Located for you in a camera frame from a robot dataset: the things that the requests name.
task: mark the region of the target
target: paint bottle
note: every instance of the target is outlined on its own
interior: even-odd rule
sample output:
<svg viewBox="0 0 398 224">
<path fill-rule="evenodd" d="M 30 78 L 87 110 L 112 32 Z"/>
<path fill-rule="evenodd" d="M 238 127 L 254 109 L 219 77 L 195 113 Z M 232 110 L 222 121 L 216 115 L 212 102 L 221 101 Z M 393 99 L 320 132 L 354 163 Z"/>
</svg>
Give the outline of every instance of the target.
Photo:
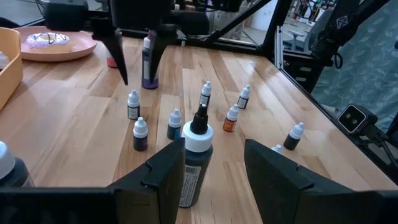
<svg viewBox="0 0 398 224">
<path fill-rule="evenodd" d="M 213 154 L 213 129 L 207 122 L 207 106 L 202 104 L 193 121 L 187 122 L 182 129 L 182 137 L 185 138 L 185 174 L 180 198 L 182 208 L 191 207 L 198 202 Z"/>
<path fill-rule="evenodd" d="M 155 79 L 151 82 L 149 76 L 149 52 L 150 52 L 149 36 L 144 38 L 144 48 L 142 49 L 142 77 L 141 86 L 145 89 L 153 90 L 159 86 L 159 73 L 156 71 Z"/>
<path fill-rule="evenodd" d="M 239 107 L 237 104 L 234 104 L 226 114 L 226 118 L 224 121 L 224 131 L 233 132 L 235 128 L 236 121 L 238 120 Z"/>
<path fill-rule="evenodd" d="M 178 139 L 181 133 L 181 114 L 180 110 L 175 108 L 169 118 L 167 126 L 167 137 L 171 140 Z"/>
<path fill-rule="evenodd" d="M 272 147 L 271 149 L 278 153 L 282 152 L 282 146 L 280 146 L 280 144 Z"/>
<path fill-rule="evenodd" d="M 239 97 L 238 107 L 241 109 L 246 109 L 249 97 L 250 97 L 250 85 L 246 85 L 241 92 L 241 96 Z"/>
<path fill-rule="evenodd" d="M 0 141 L 0 187 L 34 187 L 33 180 L 22 159 L 15 157 Z"/>
<path fill-rule="evenodd" d="M 137 151 L 145 151 L 148 148 L 148 128 L 144 118 L 139 117 L 138 121 L 134 123 L 134 129 L 132 130 L 132 145 Z"/>
<path fill-rule="evenodd" d="M 122 32 L 120 31 L 120 29 L 116 29 L 115 30 L 115 34 L 116 34 L 116 37 L 119 40 L 119 44 L 120 44 L 120 46 L 122 47 L 122 50 L 123 50 Z M 112 57 L 111 52 L 109 52 L 108 50 L 106 50 L 106 64 L 110 68 L 118 68 L 118 66 L 116 65 L 116 61 Z"/>
<path fill-rule="evenodd" d="M 0 51 L 0 72 L 6 68 L 6 66 L 10 63 L 10 60 L 8 59 L 7 55 L 3 54 L 2 51 Z"/>
<path fill-rule="evenodd" d="M 296 124 L 294 128 L 290 131 L 289 135 L 286 137 L 284 142 L 284 147 L 288 150 L 294 150 L 299 143 L 301 136 L 304 132 L 304 124 Z"/>
<path fill-rule="evenodd" d="M 131 90 L 127 100 L 127 115 L 130 119 L 140 117 L 139 95 L 136 90 Z"/>
<path fill-rule="evenodd" d="M 211 83 L 210 81 L 207 81 L 203 85 L 203 88 L 201 89 L 199 105 L 206 104 L 206 106 L 209 106 L 210 95 L 211 95 Z"/>
</svg>

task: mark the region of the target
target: black bottle cap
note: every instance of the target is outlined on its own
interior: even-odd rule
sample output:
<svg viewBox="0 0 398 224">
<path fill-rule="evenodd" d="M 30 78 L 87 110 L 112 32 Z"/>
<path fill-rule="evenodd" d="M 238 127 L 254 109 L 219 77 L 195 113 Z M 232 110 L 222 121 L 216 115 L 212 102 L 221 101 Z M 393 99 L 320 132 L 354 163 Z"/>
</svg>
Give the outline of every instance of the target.
<svg viewBox="0 0 398 224">
<path fill-rule="evenodd" d="M 207 121 L 209 116 L 207 115 L 206 104 L 199 106 L 198 112 L 195 113 L 195 117 L 191 123 L 189 129 L 195 134 L 205 134 L 207 132 Z"/>
</svg>

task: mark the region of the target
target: yellow bin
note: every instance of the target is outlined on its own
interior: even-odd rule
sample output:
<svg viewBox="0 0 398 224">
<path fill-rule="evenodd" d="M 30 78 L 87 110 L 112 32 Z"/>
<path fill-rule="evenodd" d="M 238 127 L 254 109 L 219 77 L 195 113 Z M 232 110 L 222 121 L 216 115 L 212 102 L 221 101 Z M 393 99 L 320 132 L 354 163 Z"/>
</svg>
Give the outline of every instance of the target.
<svg viewBox="0 0 398 224">
<path fill-rule="evenodd" d="M 0 72 L 0 110 L 7 103 L 22 80 L 21 41 L 19 32 L 0 27 L 0 51 L 10 59 L 10 63 Z"/>
</svg>

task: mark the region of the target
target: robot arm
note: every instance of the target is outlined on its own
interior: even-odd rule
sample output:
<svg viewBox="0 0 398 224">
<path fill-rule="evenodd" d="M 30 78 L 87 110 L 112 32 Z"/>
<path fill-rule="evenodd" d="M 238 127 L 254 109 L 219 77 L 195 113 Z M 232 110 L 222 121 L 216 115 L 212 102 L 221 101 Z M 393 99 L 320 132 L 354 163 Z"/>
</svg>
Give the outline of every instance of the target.
<svg viewBox="0 0 398 224">
<path fill-rule="evenodd" d="M 330 17 L 329 23 L 312 45 L 312 55 L 316 58 L 330 59 L 354 37 L 358 26 L 378 11 L 389 0 L 340 1 Z"/>
<path fill-rule="evenodd" d="M 173 1 L 108 0 L 108 6 L 108 12 L 98 12 L 89 11 L 86 0 L 51 0 L 45 8 L 45 25 L 51 30 L 78 32 L 85 24 L 89 24 L 93 29 L 93 39 L 104 43 L 115 59 L 126 85 L 128 84 L 126 63 L 121 43 L 115 34 L 116 28 L 150 30 L 151 81 L 155 78 L 164 50 L 177 40 L 177 29 L 191 35 L 208 33 L 209 21 L 206 14 L 172 12 Z"/>
</svg>

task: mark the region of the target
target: orange tray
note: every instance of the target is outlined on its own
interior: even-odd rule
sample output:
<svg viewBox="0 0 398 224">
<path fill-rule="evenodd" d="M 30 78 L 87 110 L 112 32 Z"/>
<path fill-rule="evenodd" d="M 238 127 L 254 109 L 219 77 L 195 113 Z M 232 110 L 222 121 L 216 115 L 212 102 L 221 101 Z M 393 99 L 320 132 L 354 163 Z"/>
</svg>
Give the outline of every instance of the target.
<svg viewBox="0 0 398 224">
<path fill-rule="evenodd" d="M 75 44 L 71 52 L 67 53 L 33 53 L 30 47 L 25 44 L 26 38 L 32 34 L 40 32 L 54 32 L 48 30 L 44 26 L 37 27 L 20 27 L 15 28 L 21 33 L 21 51 L 22 59 L 33 60 L 38 62 L 62 62 L 84 57 L 95 49 L 97 41 L 91 38 L 91 34 L 87 32 L 56 32 L 69 36 L 70 40 Z"/>
<path fill-rule="evenodd" d="M 0 110 L 7 103 L 22 80 L 20 34 L 16 30 L 0 27 L 0 51 L 8 56 L 10 63 L 0 72 Z"/>
</svg>

